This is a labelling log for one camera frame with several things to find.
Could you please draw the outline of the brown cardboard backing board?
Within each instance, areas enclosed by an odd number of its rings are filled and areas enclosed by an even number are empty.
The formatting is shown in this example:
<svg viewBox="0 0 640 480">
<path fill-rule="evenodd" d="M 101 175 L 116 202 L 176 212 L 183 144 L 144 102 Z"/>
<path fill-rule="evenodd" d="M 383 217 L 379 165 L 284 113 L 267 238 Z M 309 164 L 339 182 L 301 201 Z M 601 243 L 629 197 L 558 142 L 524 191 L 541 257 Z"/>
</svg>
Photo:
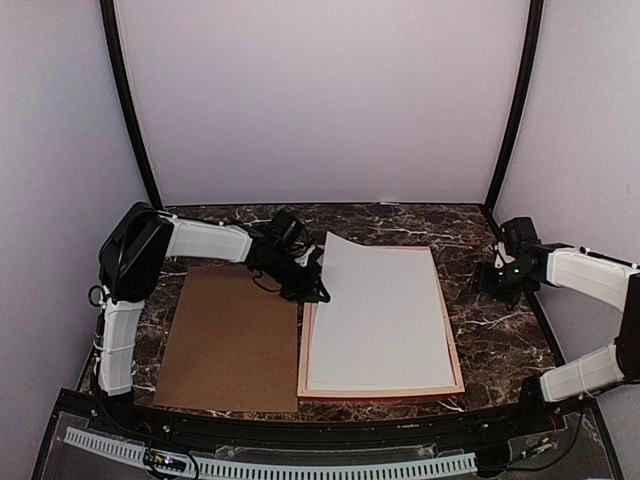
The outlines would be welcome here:
<svg viewBox="0 0 640 480">
<path fill-rule="evenodd" d="M 298 306 L 241 267 L 189 270 L 158 376 L 157 406 L 293 413 Z"/>
</svg>

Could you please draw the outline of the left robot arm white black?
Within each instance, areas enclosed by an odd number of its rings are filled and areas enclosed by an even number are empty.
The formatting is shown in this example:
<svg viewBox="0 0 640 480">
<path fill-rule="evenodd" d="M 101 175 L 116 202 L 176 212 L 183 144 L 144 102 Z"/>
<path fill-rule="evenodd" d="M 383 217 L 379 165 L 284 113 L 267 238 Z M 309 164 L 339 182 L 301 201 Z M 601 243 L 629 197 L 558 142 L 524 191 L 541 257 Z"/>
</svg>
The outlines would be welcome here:
<svg viewBox="0 0 640 480">
<path fill-rule="evenodd" d="M 135 203 L 102 245 L 99 282 L 88 293 L 100 311 L 95 376 L 101 392 L 112 397 L 132 390 L 138 321 L 166 259 L 240 264 L 256 279 L 273 279 L 287 301 L 327 303 L 330 294 L 321 278 L 322 255 L 304 224 L 284 210 L 256 224 L 213 223 Z"/>
</svg>

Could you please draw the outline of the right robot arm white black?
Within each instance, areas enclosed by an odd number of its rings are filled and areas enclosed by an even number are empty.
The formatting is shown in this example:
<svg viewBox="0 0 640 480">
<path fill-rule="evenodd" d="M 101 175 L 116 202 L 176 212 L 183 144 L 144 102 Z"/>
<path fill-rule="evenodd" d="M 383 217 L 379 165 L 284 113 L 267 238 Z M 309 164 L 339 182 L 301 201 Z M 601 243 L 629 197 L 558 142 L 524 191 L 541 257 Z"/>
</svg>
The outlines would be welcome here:
<svg viewBox="0 0 640 480">
<path fill-rule="evenodd" d="M 595 397 L 639 381 L 639 266 L 588 247 L 545 243 L 529 217 L 515 217 L 497 230 L 492 260 L 477 265 L 475 290 L 513 308 L 541 288 L 563 341 L 575 333 L 566 364 L 527 378 L 510 424 L 534 432 L 549 406 Z"/>
</svg>

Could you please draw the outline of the black front rail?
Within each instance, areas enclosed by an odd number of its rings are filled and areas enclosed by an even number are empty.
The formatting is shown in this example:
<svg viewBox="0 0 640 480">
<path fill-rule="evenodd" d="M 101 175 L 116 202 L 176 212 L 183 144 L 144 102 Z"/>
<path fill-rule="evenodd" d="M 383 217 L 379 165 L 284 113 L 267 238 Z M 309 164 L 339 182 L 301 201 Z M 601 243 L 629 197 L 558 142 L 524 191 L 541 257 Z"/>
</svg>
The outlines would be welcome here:
<svg viewBox="0 0 640 480">
<path fill-rule="evenodd" d="M 212 452 L 219 447 L 292 449 L 386 448 L 434 444 L 439 451 L 502 446 L 528 434 L 557 433 L 565 422 L 554 411 L 525 412 L 507 405 L 469 413 L 414 419 L 295 423 L 214 418 L 149 407 L 122 405 L 106 409 L 82 395 L 78 413 L 89 425 L 121 433 L 153 446 Z"/>
</svg>

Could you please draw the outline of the right black corner post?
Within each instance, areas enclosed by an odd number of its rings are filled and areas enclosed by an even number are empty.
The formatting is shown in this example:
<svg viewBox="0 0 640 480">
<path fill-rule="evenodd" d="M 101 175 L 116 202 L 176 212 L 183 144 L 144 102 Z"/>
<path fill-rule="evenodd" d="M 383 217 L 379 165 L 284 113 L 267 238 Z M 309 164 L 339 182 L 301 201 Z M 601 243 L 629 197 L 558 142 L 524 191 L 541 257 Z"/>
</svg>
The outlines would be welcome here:
<svg viewBox="0 0 640 480">
<path fill-rule="evenodd" d="M 483 209 L 492 215 L 504 185 L 515 148 L 534 70 L 541 31 L 544 0 L 530 0 L 519 68 L 504 135 L 493 170 Z"/>
</svg>

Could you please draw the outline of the black corner post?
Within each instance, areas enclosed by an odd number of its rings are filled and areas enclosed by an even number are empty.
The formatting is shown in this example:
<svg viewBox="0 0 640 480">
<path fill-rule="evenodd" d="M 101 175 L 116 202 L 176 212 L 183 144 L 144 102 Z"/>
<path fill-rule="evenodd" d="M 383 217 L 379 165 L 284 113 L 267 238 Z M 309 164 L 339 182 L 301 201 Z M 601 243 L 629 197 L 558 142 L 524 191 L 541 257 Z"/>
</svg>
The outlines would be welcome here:
<svg viewBox="0 0 640 480">
<path fill-rule="evenodd" d="M 530 0 L 519 68 L 504 135 L 493 170 L 483 209 L 492 215 L 504 185 L 515 148 L 534 70 L 541 31 L 544 0 Z"/>
<path fill-rule="evenodd" d="M 136 166 L 149 203 L 152 207 L 163 209 L 164 205 L 145 146 L 129 83 L 124 50 L 116 18 L 116 2 L 113 0 L 100 0 L 99 5 L 112 76 Z"/>
</svg>

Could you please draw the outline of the left black corner post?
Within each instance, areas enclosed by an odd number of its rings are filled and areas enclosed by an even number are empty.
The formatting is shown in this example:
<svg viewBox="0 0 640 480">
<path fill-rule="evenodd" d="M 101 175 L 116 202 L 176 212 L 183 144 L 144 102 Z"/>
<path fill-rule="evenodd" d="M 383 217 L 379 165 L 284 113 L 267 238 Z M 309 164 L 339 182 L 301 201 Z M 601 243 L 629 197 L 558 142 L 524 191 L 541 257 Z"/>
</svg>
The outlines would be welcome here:
<svg viewBox="0 0 640 480">
<path fill-rule="evenodd" d="M 136 166 L 149 203 L 152 207 L 163 209 L 164 205 L 145 146 L 129 83 L 124 50 L 116 18 L 116 2 L 113 0 L 100 0 L 99 5 L 112 76 Z"/>
</svg>

